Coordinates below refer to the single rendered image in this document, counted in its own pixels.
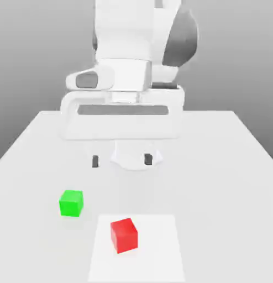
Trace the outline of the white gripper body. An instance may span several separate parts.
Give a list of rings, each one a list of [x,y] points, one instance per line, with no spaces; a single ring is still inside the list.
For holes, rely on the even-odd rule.
[[[66,140],[175,139],[184,100],[181,88],[72,91],[61,101],[61,135]]]

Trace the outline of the small green cube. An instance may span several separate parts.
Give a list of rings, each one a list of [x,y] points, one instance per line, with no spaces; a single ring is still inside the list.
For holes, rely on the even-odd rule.
[[[62,216],[79,217],[83,209],[83,192],[65,190],[59,199]]]

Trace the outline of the small red cube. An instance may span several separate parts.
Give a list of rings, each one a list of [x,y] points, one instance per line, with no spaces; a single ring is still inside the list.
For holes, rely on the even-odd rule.
[[[117,254],[138,247],[138,231],[131,218],[110,223],[111,240]]]

